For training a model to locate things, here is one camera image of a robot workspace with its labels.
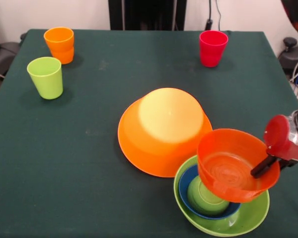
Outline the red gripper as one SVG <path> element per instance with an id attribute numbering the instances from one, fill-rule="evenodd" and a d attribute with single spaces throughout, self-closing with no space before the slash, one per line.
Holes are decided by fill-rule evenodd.
<path id="1" fill-rule="evenodd" d="M 267 124 L 264 132 L 264 142 L 269 154 L 256 165 L 250 174 L 258 179 L 279 160 L 280 171 L 293 167 L 298 162 L 298 126 L 295 115 L 277 115 Z"/>

